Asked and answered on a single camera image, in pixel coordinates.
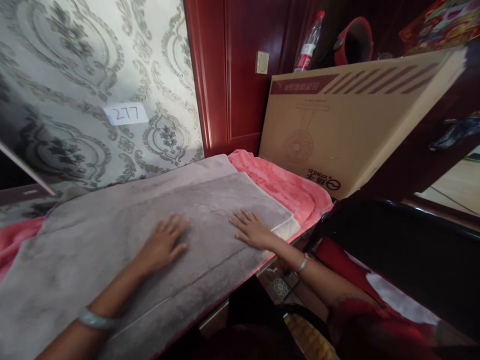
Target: plastic water bottle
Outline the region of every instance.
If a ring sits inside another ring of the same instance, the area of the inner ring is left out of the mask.
[[[306,38],[303,46],[301,47],[300,56],[296,61],[295,68],[293,69],[294,73],[308,70],[310,60],[314,54],[315,47],[319,42],[320,38],[320,29],[322,27],[322,20],[324,19],[325,11],[319,11],[316,15],[315,24],[311,28],[310,35]]]

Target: pink towel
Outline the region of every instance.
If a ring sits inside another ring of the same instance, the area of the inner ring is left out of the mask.
[[[17,222],[0,228],[0,282],[12,267],[20,245],[37,235],[45,216]]]
[[[333,207],[327,191],[319,185],[291,173],[271,162],[254,157],[251,152],[235,150],[228,160],[239,172],[245,172],[267,194],[290,210],[300,230],[293,239],[315,225]]]

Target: gray towel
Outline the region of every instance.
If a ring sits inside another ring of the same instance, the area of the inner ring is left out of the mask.
[[[172,212],[191,220],[180,239],[190,249],[147,281],[102,359],[148,359],[268,256],[234,238],[237,230],[227,220],[233,210],[258,211],[284,239],[298,231],[292,213],[245,173],[228,168],[226,158],[213,159],[210,163],[223,162],[217,178],[207,170],[203,175],[210,175],[196,177],[199,166],[189,165],[156,181],[114,186],[56,208],[42,234],[22,245],[0,286],[0,358],[35,357],[135,256],[154,224]],[[205,178],[212,180],[191,184]]]

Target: bottle cap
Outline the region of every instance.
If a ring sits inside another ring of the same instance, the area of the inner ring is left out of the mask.
[[[325,11],[319,11],[317,14],[316,14],[316,19],[315,21],[320,21],[320,20],[323,20],[324,19],[324,16],[325,16]]]

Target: red bucket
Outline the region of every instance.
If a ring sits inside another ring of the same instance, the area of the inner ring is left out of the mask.
[[[333,46],[335,64],[347,65],[372,60],[372,28],[364,17],[357,17],[338,35]]]

